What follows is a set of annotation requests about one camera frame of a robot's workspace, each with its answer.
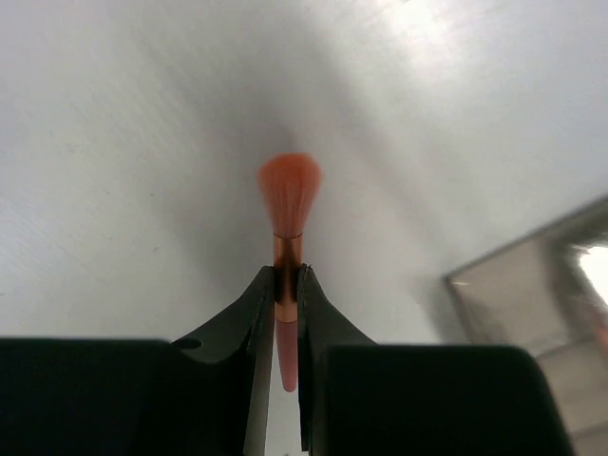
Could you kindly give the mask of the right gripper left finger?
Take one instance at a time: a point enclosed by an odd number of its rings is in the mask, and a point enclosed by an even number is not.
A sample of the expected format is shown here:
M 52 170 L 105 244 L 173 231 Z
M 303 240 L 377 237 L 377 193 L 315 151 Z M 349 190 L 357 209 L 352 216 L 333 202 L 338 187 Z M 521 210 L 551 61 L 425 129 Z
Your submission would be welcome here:
M 260 455 L 275 275 L 175 341 L 1 341 L 5 455 Z

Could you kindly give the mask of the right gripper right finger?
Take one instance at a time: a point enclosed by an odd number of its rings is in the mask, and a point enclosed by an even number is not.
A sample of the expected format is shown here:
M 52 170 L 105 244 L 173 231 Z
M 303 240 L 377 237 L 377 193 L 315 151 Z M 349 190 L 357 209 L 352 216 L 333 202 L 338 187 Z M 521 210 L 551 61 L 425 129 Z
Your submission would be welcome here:
M 300 436 L 311 455 L 571 455 L 548 382 L 506 345 L 380 344 L 298 274 Z

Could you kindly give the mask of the round pink makeup brush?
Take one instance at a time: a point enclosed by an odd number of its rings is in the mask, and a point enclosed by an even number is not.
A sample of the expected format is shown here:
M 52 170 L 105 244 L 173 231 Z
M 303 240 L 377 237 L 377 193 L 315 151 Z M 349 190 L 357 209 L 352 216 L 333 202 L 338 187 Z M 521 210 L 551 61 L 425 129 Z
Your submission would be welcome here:
M 257 181 L 273 228 L 275 342 L 282 387 L 298 383 L 296 286 L 303 264 L 303 233 L 321 184 L 318 163 L 308 154 L 274 157 L 258 171 Z

